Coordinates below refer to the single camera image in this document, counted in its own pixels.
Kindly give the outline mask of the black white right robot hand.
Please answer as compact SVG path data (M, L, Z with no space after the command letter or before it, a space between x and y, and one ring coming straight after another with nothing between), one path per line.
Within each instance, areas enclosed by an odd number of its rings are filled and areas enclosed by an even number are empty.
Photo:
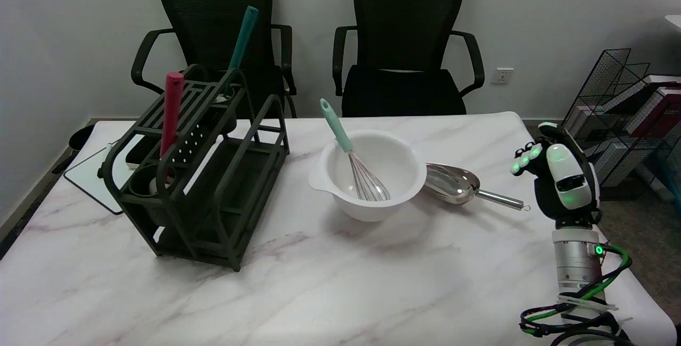
M562 126L543 122L538 130L537 140L516 150L510 172L535 176L538 207L554 220L556 229L593 229L602 216L593 164Z

